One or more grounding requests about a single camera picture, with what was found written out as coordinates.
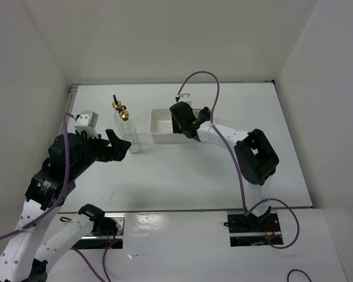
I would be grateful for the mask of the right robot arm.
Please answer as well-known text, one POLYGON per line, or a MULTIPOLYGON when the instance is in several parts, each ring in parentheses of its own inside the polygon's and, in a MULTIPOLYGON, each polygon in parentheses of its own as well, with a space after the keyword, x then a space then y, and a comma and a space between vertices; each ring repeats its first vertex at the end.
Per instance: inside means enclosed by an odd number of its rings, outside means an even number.
POLYGON ((268 191, 279 164, 279 157, 265 133, 260 129, 236 130, 213 122, 208 107, 197 116, 186 102, 177 102, 169 109, 173 127, 187 138, 229 151, 239 178, 246 224, 253 231, 262 229, 271 212, 268 191))

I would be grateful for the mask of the black top white condiment bottle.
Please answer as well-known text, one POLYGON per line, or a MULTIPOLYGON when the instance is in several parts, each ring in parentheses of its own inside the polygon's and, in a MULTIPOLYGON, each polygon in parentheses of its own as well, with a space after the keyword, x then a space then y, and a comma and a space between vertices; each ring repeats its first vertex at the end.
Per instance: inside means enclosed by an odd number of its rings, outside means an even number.
POLYGON ((209 122, 211 120, 211 111, 209 107, 204 107, 199 111, 197 122, 202 124, 204 122, 209 122))

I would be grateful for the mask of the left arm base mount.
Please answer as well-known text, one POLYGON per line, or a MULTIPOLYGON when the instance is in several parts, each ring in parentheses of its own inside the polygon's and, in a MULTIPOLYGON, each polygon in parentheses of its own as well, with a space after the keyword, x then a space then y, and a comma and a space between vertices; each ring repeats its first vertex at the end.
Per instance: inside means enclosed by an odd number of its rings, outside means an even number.
POLYGON ((108 213, 97 231, 82 236, 73 247, 78 250, 103 250, 123 248, 125 215, 108 213))

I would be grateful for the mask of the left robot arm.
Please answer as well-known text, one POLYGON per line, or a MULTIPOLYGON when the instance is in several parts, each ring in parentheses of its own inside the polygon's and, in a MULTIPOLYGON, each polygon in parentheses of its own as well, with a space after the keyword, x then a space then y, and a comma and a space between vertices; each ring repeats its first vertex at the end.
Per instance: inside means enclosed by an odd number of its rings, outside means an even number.
POLYGON ((55 263, 87 234, 115 233, 103 210, 82 206, 53 238, 42 240, 51 221, 76 187, 76 179, 96 161, 120 162, 130 142, 107 129, 107 139, 86 132, 59 135, 48 149, 42 169, 31 179, 16 230, 0 256, 0 281, 46 281, 55 263))

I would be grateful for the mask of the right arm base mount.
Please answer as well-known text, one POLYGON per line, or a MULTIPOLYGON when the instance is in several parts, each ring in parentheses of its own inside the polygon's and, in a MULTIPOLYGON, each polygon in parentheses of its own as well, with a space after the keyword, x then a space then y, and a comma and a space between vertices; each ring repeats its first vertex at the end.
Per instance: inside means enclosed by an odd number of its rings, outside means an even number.
POLYGON ((281 227, 276 212, 257 220, 255 216, 245 216, 241 211, 227 213, 223 225, 228 229, 231 247, 267 246, 268 240, 276 246, 283 245, 281 227))

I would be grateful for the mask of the glass oil bottle gold spout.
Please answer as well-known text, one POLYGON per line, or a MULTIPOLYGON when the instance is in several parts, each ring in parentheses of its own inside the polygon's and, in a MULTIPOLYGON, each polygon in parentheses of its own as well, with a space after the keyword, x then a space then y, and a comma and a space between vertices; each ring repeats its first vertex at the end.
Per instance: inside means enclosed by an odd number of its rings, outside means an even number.
POLYGON ((126 106, 121 106, 121 110, 119 111, 119 117, 122 120, 120 124, 122 136, 126 141, 129 141, 131 143, 131 146, 129 148, 130 153, 134 154, 140 152, 141 149, 139 146, 135 124, 129 117, 129 112, 126 106))

